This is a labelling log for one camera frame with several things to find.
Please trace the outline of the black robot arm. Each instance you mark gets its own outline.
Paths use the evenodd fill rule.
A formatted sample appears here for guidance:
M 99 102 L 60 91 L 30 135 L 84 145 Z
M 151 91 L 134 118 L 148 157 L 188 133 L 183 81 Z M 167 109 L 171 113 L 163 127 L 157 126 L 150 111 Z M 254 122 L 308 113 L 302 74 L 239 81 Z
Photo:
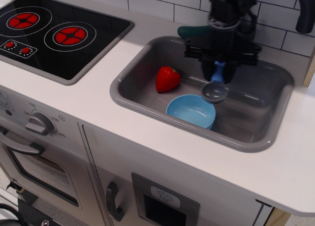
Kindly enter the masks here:
M 256 15 L 251 8 L 256 0 L 210 0 L 206 26 L 182 26 L 177 29 L 185 41 L 185 56 L 199 59 L 206 80 L 212 81 L 219 63 L 229 83 L 241 65 L 256 65 L 261 47 L 253 43 Z

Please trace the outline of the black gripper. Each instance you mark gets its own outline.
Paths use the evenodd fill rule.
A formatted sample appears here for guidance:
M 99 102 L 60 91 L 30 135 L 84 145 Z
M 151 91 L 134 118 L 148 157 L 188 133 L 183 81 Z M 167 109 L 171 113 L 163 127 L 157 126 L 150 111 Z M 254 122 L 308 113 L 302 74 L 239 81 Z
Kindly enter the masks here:
M 223 69 L 223 82 L 230 83 L 237 66 L 256 65 L 261 47 L 246 40 L 235 29 L 217 29 L 210 26 L 204 35 L 184 39 L 185 56 L 199 59 L 202 73 L 210 81 L 216 71 L 215 61 L 226 62 Z

